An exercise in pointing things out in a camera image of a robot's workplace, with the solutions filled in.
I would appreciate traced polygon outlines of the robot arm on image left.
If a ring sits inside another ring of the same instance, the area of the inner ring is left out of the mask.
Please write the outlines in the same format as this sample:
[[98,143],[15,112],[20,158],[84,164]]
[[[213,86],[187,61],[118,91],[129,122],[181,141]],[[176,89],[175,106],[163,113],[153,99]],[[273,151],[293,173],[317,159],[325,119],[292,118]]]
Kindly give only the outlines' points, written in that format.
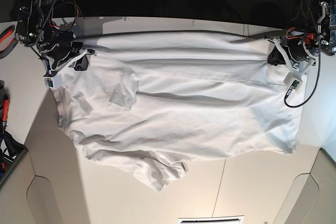
[[[54,11],[67,6],[73,8],[73,20],[58,25],[53,20]],[[16,38],[42,61],[46,78],[68,67],[74,71],[88,69],[88,57],[94,50],[85,49],[81,42],[76,42],[73,32],[80,13],[75,0],[18,0]]]

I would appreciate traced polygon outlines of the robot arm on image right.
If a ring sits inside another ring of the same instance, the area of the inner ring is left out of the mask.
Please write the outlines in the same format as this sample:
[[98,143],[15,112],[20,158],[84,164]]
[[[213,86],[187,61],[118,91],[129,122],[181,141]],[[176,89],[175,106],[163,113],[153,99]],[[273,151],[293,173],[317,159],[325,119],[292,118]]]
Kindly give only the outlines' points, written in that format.
[[277,37],[267,62],[286,66],[299,79],[322,54],[335,55],[335,0],[301,0],[297,14],[303,15],[306,26],[290,27]]

